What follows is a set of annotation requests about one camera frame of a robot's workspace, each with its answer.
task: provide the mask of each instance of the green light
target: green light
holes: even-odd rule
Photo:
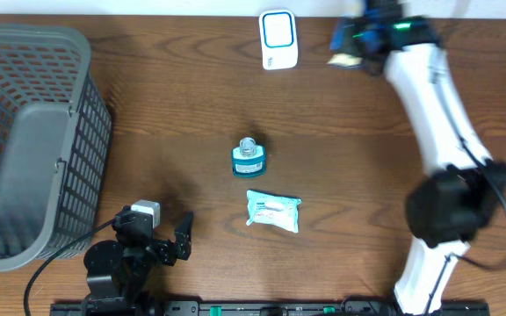
[[[409,22],[398,23],[398,24],[394,25],[394,27],[396,30],[407,30],[407,29],[411,28],[411,23],[409,23]]]

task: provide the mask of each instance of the wooden table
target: wooden table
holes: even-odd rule
[[[65,25],[93,49],[91,70],[114,111],[114,133],[97,223],[123,205],[160,201],[161,238],[195,212],[192,256],[155,269],[155,295],[204,300],[336,300],[386,296],[401,275],[411,234],[404,198],[423,179],[403,107],[383,79],[326,66],[334,18],[298,18],[294,69],[261,66],[255,18],[0,16],[0,23]],[[470,119],[494,157],[506,161],[506,21],[466,21],[450,62]],[[236,178],[230,150],[251,135],[269,169]],[[300,233],[245,226],[247,189],[303,199]],[[113,239],[112,229],[94,241]],[[470,256],[503,258],[499,212]],[[22,313],[25,285],[41,262],[0,274],[0,314]],[[31,307],[88,292],[83,257],[52,263]],[[506,271],[461,263],[445,298],[485,298],[506,315]]]

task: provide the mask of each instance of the laundry basket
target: laundry basket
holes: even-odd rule
[[[77,31],[0,25],[0,271],[92,229],[111,117],[89,65]]]

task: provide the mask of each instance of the bottle label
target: bottle label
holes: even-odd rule
[[[263,163],[259,162],[254,165],[235,165],[235,171],[239,173],[253,173],[263,168]]]

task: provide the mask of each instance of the glue bottle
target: glue bottle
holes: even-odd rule
[[[232,165],[235,176],[261,176],[267,168],[264,147],[250,137],[242,139],[232,150]]]

